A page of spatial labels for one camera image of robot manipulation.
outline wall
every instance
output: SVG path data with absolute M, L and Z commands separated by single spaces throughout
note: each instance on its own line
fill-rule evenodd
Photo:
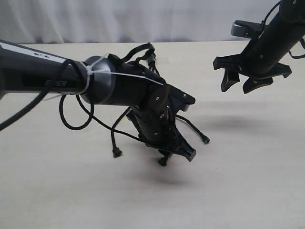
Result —
M 277 0 L 1 0 L 0 39 L 18 43 L 236 40 Z

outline white table surface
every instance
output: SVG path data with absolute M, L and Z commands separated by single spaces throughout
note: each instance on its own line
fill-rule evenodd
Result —
M 216 56 L 239 53 L 247 42 L 156 43 L 158 69 L 196 104 L 184 113 L 211 139 L 203 145 L 185 124 L 181 133 L 197 149 L 189 163 L 116 135 L 124 156 L 113 159 L 110 132 L 96 122 L 82 131 L 61 123 L 59 99 L 45 101 L 0 132 L 1 229 L 299 229 L 305 227 L 305 66 L 286 56 L 293 74 L 244 95 L 243 82 L 222 93 Z M 29 45 L 75 60 L 137 44 Z M 9 94 L 0 121 L 35 94 Z M 97 106 L 111 125 L 125 107 Z M 72 125 L 86 114 L 74 97 L 65 102 Z M 136 134 L 124 119 L 119 128 Z

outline robotic arm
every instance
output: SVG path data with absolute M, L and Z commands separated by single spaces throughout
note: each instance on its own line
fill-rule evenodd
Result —
M 232 85 L 240 82 L 239 74 L 249 77 L 243 90 L 247 94 L 257 88 L 271 85 L 273 77 L 288 77 L 292 72 L 288 65 L 279 61 L 305 36 L 305 1 L 281 0 L 279 12 L 269 25 L 235 21 L 233 36 L 250 38 L 245 49 L 237 55 L 216 57 L 214 69 L 225 69 L 221 90 L 226 92 Z
M 133 55 L 143 50 L 148 50 L 143 57 L 129 61 Z M 150 68 L 141 65 L 141 60 L 146 60 Z M 131 50 L 122 59 L 109 54 L 104 57 L 92 56 L 84 62 L 77 62 L 0 41 L 0 98 L 7 93 L 38 93 L 48 88 L 45 95 L 62 94 L 60 114 L 64 120 L 63 100 L 66 95 L 75 94 L 79 103 L 81 96 L 91 104 L 91 111 L 86 111 L 90 115 L 88 124 L 90 119 L 95 118 L 95 104 L 127 106 L 126 112 L 111 128 L 112 138 L 114 132 L 120 132 L 115 127 L 126 115 L 139 132 L 138 140 L 163 154 L 164 158 L 159 164 L 165 166 L 172 154 L 192 161 L 196 150 L 180 134 L 175 120 L 180 118 L 186 121 L 205 143 L 209 142 L 209 138 L 186 118 L 177 115 L 180 110 L 187 111 L 189 105 L 195 103 L 195 99 L 167 84 L 158 74 L 154 61 L 154 47 L 150 43 Z M 70 126 L 65 120 L 64 124 L 70 129 L 82 129 Z M 7 122 L 0 124 L 0 130 L 8 125 Z M 121 155 L 122 151 L 114 143 L 113 156 Z

